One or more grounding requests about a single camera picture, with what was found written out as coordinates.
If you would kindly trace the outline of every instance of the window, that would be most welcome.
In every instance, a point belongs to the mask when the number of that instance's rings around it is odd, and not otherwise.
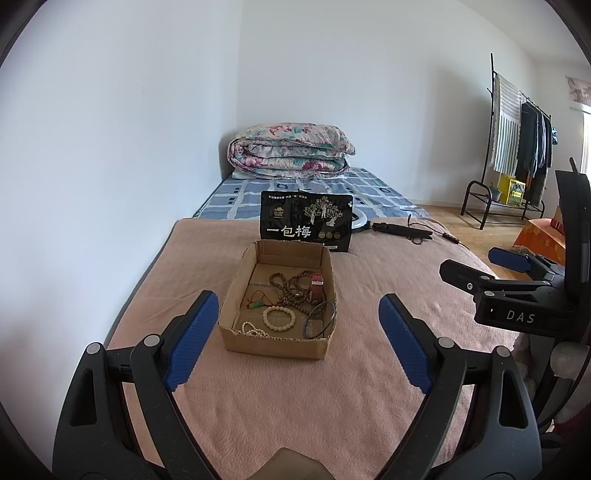
[[[581,172],[591,174],[591,113],[584,113],[583,159]]]

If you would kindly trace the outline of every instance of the folded quilt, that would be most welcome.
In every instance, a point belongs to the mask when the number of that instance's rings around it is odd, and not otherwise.
[[[349,169],[354,146],[331,125],[264,124],[243,130],[228,146],[228,161],[262,178],[332,178]]]

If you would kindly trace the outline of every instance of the hanging clothes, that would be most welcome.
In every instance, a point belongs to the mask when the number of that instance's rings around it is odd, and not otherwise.
[[[525,182],[538,163],[538,111],[529,102],[521,105],[521,129],[517,149],[517,165],[514,174]]]
[[[489,149],[492,169],[514,175],[519,148],[521,92],[501,75],[496,75],[493,93],[493,136]]]
[[[515,177],[525,183],[524,199],[539,207],[552,166],[552,125],[531,102],[521,106],[521,131]]]

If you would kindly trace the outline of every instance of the blue checkered mattress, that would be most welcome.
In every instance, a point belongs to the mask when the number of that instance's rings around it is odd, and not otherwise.
[[[257,220],[261,213],[261,192],[304,190],[312,193],[348,194],[353,205],[368,218],[429,218],[421,207],[413,205],[392,187],[364,168],[351,168],[345,178],[328,180],[250,179],[228,177],[195,213],[194,217],[215,220]]]

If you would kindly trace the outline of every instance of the red string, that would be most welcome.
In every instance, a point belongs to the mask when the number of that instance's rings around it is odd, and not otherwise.
[[[261,292],[262,293],[262,297],[259,300],[253,300],[252,298],[256,295],[256,293]],[[249,303],[255,303],[256,301],[260,301],[263,299],[267,299],[267,301],[270,303],[270,305],[267,305],[266,303],[264,303],[263,305],[265,307],[272,307],[273,306],[273,302],[269,299],[269,297],[267,297],[267,295],[265,294],[265,292],[263,292],[262,290],[256,290],[255,292],[252,293],[251,298],[248,300]]]

